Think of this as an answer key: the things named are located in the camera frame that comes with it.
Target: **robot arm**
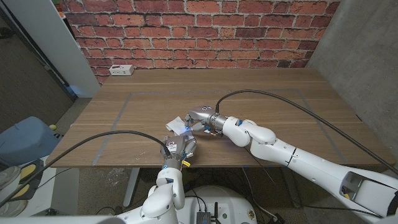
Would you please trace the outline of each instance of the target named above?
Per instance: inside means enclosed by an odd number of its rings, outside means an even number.
[[[204,111],[207,117],[197,116],[201,108],[207,108]],[[237,146],[245,147],[251,142],[252,155],[292,169],[327,190],[348,208],[374,213],[383,218],[398,212],[398,180],[395,178],[332,163],[277,139],[273,131],[257,126],[253,121],[226,118],[208,106],[195,108],[188,115],[186,118],[199,119],[216,133],[222,132]],[[365,213],[354,213],[369,223],[380,220]]]

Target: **concrete wall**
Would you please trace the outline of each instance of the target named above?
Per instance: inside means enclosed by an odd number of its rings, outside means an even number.
[[[398,1],[342,1],[307,67],[398,158]]]

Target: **white power strip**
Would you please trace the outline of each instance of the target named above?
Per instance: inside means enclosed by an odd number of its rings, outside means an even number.
[[[109,71],[111,75],[131,75],[134,68],[132,65],[112,65]]]

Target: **shoe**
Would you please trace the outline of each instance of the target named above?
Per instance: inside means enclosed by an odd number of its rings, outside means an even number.
[[[21,168],[14,166],[0,172],[0,190],[7,187],[21,173]]]
[[[26,208],[26,205],[27,200],[7,202],[0,208],[0,217],[16,217]]]

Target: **wire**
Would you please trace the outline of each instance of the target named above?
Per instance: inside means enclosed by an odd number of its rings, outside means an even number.
[[[195,194],[195,196],[196,196],[196,198],[197,198],[197,200],[198,200],[198,205],[199,205],[199,212],[201,212],[201,208],[200,208],[200,202],[199,202],[199,198],[198,198],[198,195],[197,195],[197,193],[192,189],[192,192]]]
[[[33,174],[31,177],[29,177],[29,179],[27,179],[23,184],[21,184],[15,191],[13,191],[10,195],[8,195],[1,203],[0,203],[0,208],[5,205],[13,196],[15,196],[19,191],[21,191],[30,181],[32,181],[33,179],[36,178],[36,176],[38,176],[39,174],[43,173],[43,171],[45,171],[47,168],[49,168],[52,164],[54,164],[55,162],[57,162],[58,160],[60,160],[62,157],[64,157],[66,154],[68,154],[69,152],[72,152],[72,150],[76,149],[77,147],[81,146],[82,144],[96,139],[98,137],[101,136],[107,136],[110,134],[136,134],[136,135],[140,135],[140,136],[144,136],[146,138],[149,138],[151,140],[154,140],[155,142],[159,143],[163,148],[164,151],[166,153],[166,156],[170,156],[170,151],[167,149],[166,145],[161,142],[160,140],[158,140],[155,137],[152,137],[148,134],[145,133],[140,133],[138,131],[108,131],[105,133],[101,133],[101,134],[96,134],[92,137],[88,137],[82,141],[80,141],[79,143],[77,143],[76,145],[72,146],[71,148],[67,149],[65,152],[61,153],[59,156],[57,156],[55,159],[53,159],[52,161],[50,161],[48,164],[46,164],[43,168],[41,168],[39,171],[37,171],[35,174]]]
[[[103,207],[103,208],[99,209],[98,212],[95,213],[95,215],[98,215],[99,212],[102,211],[102,209],[105,209],[105,208],[110,208],[110,209],[112,209],[112,210],[113,210],[113,213],[116,214],[116,211],[114,210],[114,208],[107,206],[107,207]]]
[[[62,174],[62,173],[65,172],[65,171],[68,171],[68,170],[70,170],[70,169],[71,169],[71,168],[66,169],[66,170],[63,170],[63,171],[59,172],[58,174],[55,174],[53,177],[49,178],[48,181],[52,180],[54,177],[58,176],[59,174]],[[41,187],[42,187],[43,185],[45,185],[48,181],[46,181],[44,184],[38,186],[38,187],[36,188],[36,190],[39,189],[39,188],[41,188]]]
[[[293,101],[290,101],[286,98],[283,98],[281,96],[278,96],[276,94],[273,93],[268,93],[266,91],[261,91],[261,90],[238,90],[238,91],[234,91],[232,93],[229,93],[225,96],[223,96],[220,100],[218,100],[217,104],[216,104],[216,113],[219,113],[220,110],[220,103],[227,97],[230,97],[232,95],[238,94],[238,93],[259,93],[259,94],[263,94],[263,95],[267,95],[267,96],[271,96],[277,99],[280,99],[292,106],[295,106],[296,108],[306,112],[307,114],[309,114],[310,116],[312,116],[313,118],[319,120],[320,122],[322,122],[323,124],[325,124],[326,126],[328,126],[329,128],[333,129],[334,131],[336,131],[338,134],[340,134],[341,136],[343,136],[344,138],[346,138],[347,140],[349,140],[350,142],[352,142],[355,146],[358,146],[360,149],[362,149],[364,152],[368,153],[373,159],[377,160],[378,162],[380,162],[382,165],[385,165],[388,169],[390,169],[391,171],[393,171],[395,174],[398,175],[398,169],[396,169],[395,167],[393,167],[392,165],[390,165],[388,162],[386,162],[384,159],[381,159],[378,155],[376,155],[374,152],[372,152],[370,149],[366,148],[365,146],[363,146],[361,143],[357,142],[355,139],[353,139],[352,137],[350,137],[349,135],[347,135],[346,133],[344,133],[342,130],[336,128],[334,125],[332,125],[331,123],[329,123],[328,121],[326,121],[325,119],[319,117],[318,115],[316,115],[315,113],[311,112],[310,110],[294,103]]]
[[[264,167],[261,165],[261,163],[260,163],[259,161],[257,161],[257,163],[264,169]],[[248,179],[248,177],[247,177],[247,175],[246,175],[246,173],[245,173],[243,167],[242,167],[242,170],[243,170],[244,175],[246,176],[246,179],[248,180],[249,186],[250,186],[250,181],[249,181],[249,179]],[[299,204],[299,205],[301,205],[301,206],[303,206],[303,207],[307,207],[307,208],[330,209],[330,210],[348,210],[348,211],[353,211],[353,212],[361,212],[361,213],[364,213],[364,214],[367,214],[367,215],[372,215],[372,216],[378,217],[378,218],[383,218],[382,216],[380,216],[380,215],[378,215],[378,214],[371,213],[371,212],[366,212],[366,211],[362,211],[362,210],[358,210],[358,209],[354,209],[354,208],[316,207],[316,206],[305,205],[305,204],[302,204],[302,203],[300,203],[300,202],[296,202],[295,200],[293,200],[293,199],[290,198],[290,197],[289,197],[289,199],[290,199],[292,202],[297,203],[297,204]]]

